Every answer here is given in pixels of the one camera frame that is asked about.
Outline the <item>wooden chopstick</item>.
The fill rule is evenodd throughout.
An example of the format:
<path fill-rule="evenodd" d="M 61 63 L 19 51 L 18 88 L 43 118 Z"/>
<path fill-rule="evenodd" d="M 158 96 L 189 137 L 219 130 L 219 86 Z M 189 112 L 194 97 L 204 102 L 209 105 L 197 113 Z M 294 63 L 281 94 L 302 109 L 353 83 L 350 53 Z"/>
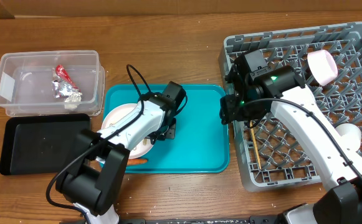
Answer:
<path fill-rule="evenodd" d="M 260 156 L 259 156 L 259 151 L 258 151 L 257 142 L 256 142 L 256 138 L 255 138 L 255 132 L 254 132 L 253 128 L 250 128 L 250 135 L 251 135 L 251 139 L 252 139 L 252 142 L 253 142 L 256 161 L 257 161 L 259 170 L 261 170 L 262 166 L 261 166 L 261 163 L 260 163 Z"/>

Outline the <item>orange carrot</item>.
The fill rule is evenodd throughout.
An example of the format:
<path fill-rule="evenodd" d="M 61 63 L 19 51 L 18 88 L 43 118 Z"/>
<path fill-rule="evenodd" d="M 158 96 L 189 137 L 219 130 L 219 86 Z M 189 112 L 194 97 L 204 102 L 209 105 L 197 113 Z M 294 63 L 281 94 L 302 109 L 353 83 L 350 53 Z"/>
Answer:
<path fill-rule="evenodd" d="M 140 165 L 140 164 L 145 164 L 148 162 L 148 159 L 144 159 L 144 158 L 138 158 L 138 159 L 129 159 L 127 162 L 128 166 L 136 166 L 136 165 Z"/>

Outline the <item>pink dinner plate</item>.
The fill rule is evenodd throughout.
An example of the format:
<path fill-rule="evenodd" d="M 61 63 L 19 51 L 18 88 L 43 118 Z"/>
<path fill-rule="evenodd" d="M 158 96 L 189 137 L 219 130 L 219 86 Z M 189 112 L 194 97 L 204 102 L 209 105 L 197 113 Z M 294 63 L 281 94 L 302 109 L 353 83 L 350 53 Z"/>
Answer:
<path fill-rule="evenodd" d="M 136 107 L 136 103 L 127 103 L 124 105 L 117 106 L 115 109 L 111 110 L 109 114 L 103 120 L 101 129 L 108 128 L 109 126 L 114 125 L 124 116 L 130 113 Z M 130 152 L 130 159 L 137 159 L 145 155 L 153 145 L 147 138 L 144 138 L 138 145 Z"/>

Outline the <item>white tissue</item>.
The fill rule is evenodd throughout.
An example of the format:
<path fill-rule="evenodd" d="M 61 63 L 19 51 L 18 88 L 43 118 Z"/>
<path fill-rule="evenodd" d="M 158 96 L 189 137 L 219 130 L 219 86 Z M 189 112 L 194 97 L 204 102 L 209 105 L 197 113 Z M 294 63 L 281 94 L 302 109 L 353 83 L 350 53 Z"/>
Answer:
<path fill-rule="evenodd" d="M 66 97 L 66 99 L 64 100 L 65 102 L 64 108 L 67 110 L 75 110 L 77 109 L 81 100 L 82 100 L 82 93 L 80 92 L 73 93 L 72 95 Z"/>

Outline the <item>pink rimmed bowl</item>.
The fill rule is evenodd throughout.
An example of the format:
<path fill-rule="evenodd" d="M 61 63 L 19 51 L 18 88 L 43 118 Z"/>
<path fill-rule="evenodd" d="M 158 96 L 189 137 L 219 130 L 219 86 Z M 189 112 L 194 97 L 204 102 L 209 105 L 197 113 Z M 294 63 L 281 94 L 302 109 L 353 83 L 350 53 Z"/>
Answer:
<path fill-rule="evenodd" d="M 307 55 L 309 69 L 319 85 L 325 86 L 338 76 L 334 58 L 327 50 L 317 50 Z"/>

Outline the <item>red foil snack wrapper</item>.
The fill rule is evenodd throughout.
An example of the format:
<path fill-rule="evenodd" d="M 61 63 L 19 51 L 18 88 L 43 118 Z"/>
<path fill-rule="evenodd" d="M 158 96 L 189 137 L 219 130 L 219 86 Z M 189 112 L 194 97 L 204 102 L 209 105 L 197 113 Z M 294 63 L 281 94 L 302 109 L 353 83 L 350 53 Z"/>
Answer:
<path fill-rule="evenodd" d="M 53 70 L 52 88 L 55 98 L 68 98 L 71 96 L 81 96 L 78 86 L 62 65 L 58 65 Z"/>

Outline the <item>small white cup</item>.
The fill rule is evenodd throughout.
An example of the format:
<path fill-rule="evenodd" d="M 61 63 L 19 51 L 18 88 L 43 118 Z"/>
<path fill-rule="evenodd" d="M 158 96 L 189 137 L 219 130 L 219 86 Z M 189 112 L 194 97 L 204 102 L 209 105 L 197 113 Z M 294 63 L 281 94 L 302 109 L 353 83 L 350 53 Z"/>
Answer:
<path fill-rule="evenodd" d="M 349 151 L 357 152 L 361 147 L 361 130 L 354 124 L 343 123 L 336 128 L 341 137 L 341 142 Z"/>

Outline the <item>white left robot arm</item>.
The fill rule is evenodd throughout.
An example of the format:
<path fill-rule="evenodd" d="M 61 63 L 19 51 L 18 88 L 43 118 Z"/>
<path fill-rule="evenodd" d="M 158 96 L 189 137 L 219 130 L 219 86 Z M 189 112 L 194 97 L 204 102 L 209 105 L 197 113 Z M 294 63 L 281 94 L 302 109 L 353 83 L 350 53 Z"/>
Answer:
<path fill-rule="evenodd" d="M 135 108 L 114 125 L 76 137 L 64 168 L 49 187 L 64 195 L 69 209 L 86 223 L 118 223 L 113 208 L 130 152 L 144 139 L 151 144 L 175 137 L 176 115 L 188 97 L 181 85 L 169 82 L 163 92 L 140 95 Z"/>

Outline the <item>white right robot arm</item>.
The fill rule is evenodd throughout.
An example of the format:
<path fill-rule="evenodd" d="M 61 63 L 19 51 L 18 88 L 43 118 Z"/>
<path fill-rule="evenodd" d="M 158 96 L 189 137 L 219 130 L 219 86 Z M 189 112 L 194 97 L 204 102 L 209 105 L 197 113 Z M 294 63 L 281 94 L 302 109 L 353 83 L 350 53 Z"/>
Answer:
<path fill-rule="evenodd" d="M 278 215 L 268 223 L 362 223 L 361 131 L 354 124 L 332 125 L 304 79 L 289 65 L 272 69 L 261 51 L 237 57 L 226 82 L 234 92 L 221 98 L 223 124 L 247 121 L 257 126 L 273 114 L 292 133 L 316 168 L 325 195 Z"/>

